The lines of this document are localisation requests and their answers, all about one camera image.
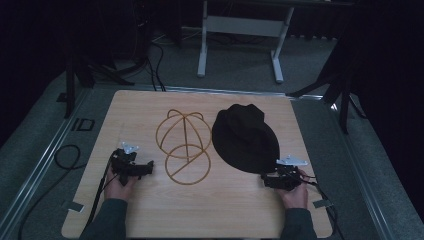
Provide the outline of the person's right hand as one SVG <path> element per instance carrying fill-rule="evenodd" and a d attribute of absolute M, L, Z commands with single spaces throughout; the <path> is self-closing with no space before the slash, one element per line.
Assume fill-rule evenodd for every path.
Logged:
<path fill-rule="evenodd" d="M 303 182 L 293 190 L 276 190 L 276 193 L 280 196 L 285 209 L 306 209 L 308 207 L 308 190 L 306 183 L 309 178 L 303 170 L 300 170 L 300 176 Z"/>

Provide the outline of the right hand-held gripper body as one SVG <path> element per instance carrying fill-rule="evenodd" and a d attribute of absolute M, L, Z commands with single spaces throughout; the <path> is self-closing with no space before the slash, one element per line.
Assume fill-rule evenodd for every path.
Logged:
<path fill-rule="evenodd" d="M 302 174 L 299 171 L 300 166 L 307 166 L 306 160 L 288 155 L 276 160 L 276 176 L 270 180 L 270 187 L 291 191 L 304 182 Z"/>

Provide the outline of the golden wire hat stand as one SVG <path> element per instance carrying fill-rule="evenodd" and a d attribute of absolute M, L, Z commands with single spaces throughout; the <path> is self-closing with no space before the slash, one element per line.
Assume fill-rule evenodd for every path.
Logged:
<path fill-rule="evenodd" d="M 195 185 L 210 173 L 212 161 L 207 150 L 212 130 L 202 113 L 169 110 L 156 128 L 155 140 L 165 154 L 165 172 L 173 182 Z"/>

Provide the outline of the person's left hand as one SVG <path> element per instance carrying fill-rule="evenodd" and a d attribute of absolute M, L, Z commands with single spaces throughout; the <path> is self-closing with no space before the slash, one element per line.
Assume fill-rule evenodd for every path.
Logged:
<path fill-rule="evenodd" d="M 123 186 L 120 183 L 119 178 L 113 174 L 111 169 L 109 169 L 107 173 L 107 185 L 104 188 L 104 198 L 119 199 L 128 202 L 137 182 L 137 177 L 130 177 L 128 183 Z"/>

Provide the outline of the black tripod stand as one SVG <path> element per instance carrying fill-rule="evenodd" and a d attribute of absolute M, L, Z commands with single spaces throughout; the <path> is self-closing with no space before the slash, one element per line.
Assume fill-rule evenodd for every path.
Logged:
<path fill-rule="evenodd" d="M 92 88 L 95 83 L 91 74 L 92 69 L 119 85 L 133 86 L 132 82 L 124 80 L 117 73 L 90 59 L 71 42 L 65 41 L 62 50 L 65 55 L 66 91 L 59 96 L 58 100 L 66 103 L 65 119 L 68 119 L 76 108 L 75 79 L 78 79 L 83 87 Z"/>
<path fill-rule="evenodd" d="M 351 55 L 343 50 L 333 50 L 319 73 L 317 80 L 300 90 L 287 93 L 287 96 L 299 98 L 317 88 L 328 85 L 322 100 L 325 104 L 334 104 L 338 98 L 341 98 L 339 126 L 342 132 L 347 134 L 347 117 L 350 103 L 353 104 L 357 114 L 365 118 L 365 115 L 359 110 L 351 97 L 352 79 L 358 68 L 358 64 L 357 53 Z"/>

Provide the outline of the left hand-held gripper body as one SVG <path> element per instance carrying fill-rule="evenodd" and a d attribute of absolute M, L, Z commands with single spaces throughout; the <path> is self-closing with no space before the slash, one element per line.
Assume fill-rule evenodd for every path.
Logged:
<path fill-rule="evenodd" d="M 143 166 L 135 163 L 138 149 L 139 147 L 136 145 L 122 142 L 121 147 L 111 155 L 112 172 L 119 176 L 122 186 L 128 184 L 130 177 L 141 179 L 144 174 Z"/>

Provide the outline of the black bucket hat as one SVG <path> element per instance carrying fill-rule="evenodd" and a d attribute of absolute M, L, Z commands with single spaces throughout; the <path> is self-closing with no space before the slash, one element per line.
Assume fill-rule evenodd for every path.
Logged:
<path fill-rule="evenodd" d="M 254 104 L 233 104 L 218 112 L 212 127 L 218 155 L 243 172 L 272 173 L 280 158 L 276 134 L 265 123 L 265 114 Z"/>

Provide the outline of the white desk frame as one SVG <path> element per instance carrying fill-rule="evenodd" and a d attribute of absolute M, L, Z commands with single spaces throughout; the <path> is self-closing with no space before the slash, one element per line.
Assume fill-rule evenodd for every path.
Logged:
<path fill-rule="evenodd" d="M 197 76 L 204 77 L 206 74 L 208 52 L 207 35 L 209 33 L 274 37 L 278 39 L 278 44 L 276 48 L 270 52 L 270 58 L 275 82 L 281 84 L 284 81 L 284 78 L 280 64 L 280 54 L 294 10 L 294 7 L 289 7 L 284 19 L 280 21 L 215 16 L 208 13 L 208 0 L 203 0 L 201 48 L 198 60 Z"/>

